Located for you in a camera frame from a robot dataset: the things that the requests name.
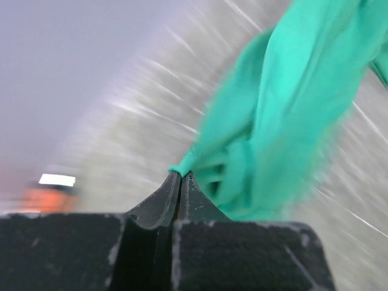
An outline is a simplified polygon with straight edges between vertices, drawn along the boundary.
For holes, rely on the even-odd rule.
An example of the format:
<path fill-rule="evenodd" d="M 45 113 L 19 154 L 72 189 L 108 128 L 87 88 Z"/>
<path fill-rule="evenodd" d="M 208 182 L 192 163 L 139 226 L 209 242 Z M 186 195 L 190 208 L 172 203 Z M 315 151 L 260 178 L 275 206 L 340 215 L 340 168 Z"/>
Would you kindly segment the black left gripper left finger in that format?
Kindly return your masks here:
<path fill-rule="evenodd" d="M 181 175 L 171 172 L 159 189 L 126 213 L 110 290 L 170 290 L 180 190 Z"/>

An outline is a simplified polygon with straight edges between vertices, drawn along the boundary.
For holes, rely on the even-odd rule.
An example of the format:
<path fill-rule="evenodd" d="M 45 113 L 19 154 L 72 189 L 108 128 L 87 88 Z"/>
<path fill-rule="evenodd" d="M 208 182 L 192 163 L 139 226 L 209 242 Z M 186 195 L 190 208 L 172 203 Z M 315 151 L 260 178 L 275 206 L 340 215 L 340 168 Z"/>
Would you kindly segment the green garment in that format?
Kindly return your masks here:
<path fill-rule="evenodd" d="M 320 168 L 367 69 L 387 82 L 386 1 L 293 1 L 239 55 L 171 170 L 192 172 L 231 219 L 277 219 Z"/>

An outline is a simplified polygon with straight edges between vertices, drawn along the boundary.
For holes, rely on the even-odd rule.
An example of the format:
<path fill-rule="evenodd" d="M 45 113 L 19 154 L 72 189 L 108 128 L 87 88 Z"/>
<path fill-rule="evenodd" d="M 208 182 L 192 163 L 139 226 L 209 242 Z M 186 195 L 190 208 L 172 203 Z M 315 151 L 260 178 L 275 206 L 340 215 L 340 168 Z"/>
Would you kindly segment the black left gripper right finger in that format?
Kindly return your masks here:
<path fill-rule="evenodd" d="M 203 194 L 193 173 L 188 173 L 182 179 L 178 225 L 214 226 L 219 222 L 230 219 Z"/>

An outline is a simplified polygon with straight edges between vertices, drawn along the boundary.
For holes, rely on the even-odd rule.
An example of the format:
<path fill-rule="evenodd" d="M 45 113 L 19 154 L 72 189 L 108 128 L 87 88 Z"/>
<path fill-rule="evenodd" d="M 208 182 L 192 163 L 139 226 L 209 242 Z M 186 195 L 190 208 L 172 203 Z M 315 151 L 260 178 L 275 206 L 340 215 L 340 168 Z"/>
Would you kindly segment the orange cylindrical tool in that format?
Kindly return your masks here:
<path fill-rule="evenodd" d="M 78 197 L 76 177 L 43 173 L 27 188 L 21 204 L 22 212 L 71 212 Z"/>

